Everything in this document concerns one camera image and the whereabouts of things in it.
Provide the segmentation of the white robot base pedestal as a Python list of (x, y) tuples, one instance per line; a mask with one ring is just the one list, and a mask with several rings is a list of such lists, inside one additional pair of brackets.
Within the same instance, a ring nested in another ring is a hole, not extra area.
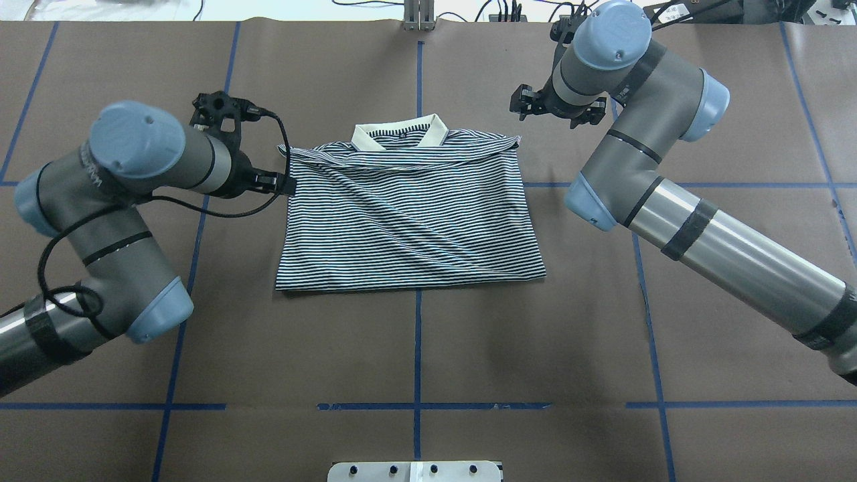
[(462, 461), (350, 461), (335, 463), (327, 481), (503, 481), (501, 463)]

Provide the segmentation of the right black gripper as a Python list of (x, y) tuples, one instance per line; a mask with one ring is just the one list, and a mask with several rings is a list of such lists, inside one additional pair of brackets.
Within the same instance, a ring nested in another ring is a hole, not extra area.
[(608, 98), (581, 94), (569, 88), (561, 76), (561, 59), (568, 52), (576, 28), (583, 21), (583, 17), (561, 17), (553, 23), (549, 31), (550, 39), (555, 42), (551, 76), (542, 89), (521, 84), (510, 97), (509, 112), (517, 114), (520, 121), (529, 115), (552, 114), (568, 119), (570, 128), (575, 129), (585, 123), (597, 125), (604, 118)]

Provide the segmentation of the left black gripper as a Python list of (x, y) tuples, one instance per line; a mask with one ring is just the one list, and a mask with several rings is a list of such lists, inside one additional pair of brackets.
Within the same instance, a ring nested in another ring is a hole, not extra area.
[[(192, 104), (195, 113), (189, 124), (205, 133), (212, 146), (212, 167), (198, 185), (202, 194), (223, 199), (232, 199), (247, 191), (285, 196), (296, 194), (297, 180), (291, 173), (291, 144), (278, 114), (226, 92), (201, 92)], [(242, 123), (258, 122), (263, 118), (275, 120), (281, 131), (283, 145), (279, 150), (285, 158), (282, 173), (253, 167), (246, 153), (240, 149)]]

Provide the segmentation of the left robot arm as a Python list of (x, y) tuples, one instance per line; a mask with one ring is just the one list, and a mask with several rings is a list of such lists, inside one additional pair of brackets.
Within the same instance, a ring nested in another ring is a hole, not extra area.
[(240, 149), (242, 123), (274, 112), (226, 92), (199, 94), (188, 125), (134, 100), (104, 107), (88, 139), (18, 183), (19, 217), (49, 239), (39, 293), (2, 315), (2, 395), (126, 335), (147, 343), (193, 313), (189, 290), (138, 207), (159, 188), (223, 199), (248, 191), (296, 192), (290, 168), (254, 167)]

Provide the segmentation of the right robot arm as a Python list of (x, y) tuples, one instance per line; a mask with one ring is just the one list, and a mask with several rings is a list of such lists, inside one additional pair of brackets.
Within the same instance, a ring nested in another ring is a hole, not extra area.
[(552, 71), (540, 89), (511, 95), (520, 119), (551, 114), (571, 128), (615, 122), (576, 175), (566, 207), (601, 231), (621, 225), (824, 354), (849, 384), (856, 375), (855, 289), (715, 204), (662, 177), (679, 141), (697, 141), (724, 116), (725, 85), (652, 38), (645, 10), (609, 1), (555, 21)]

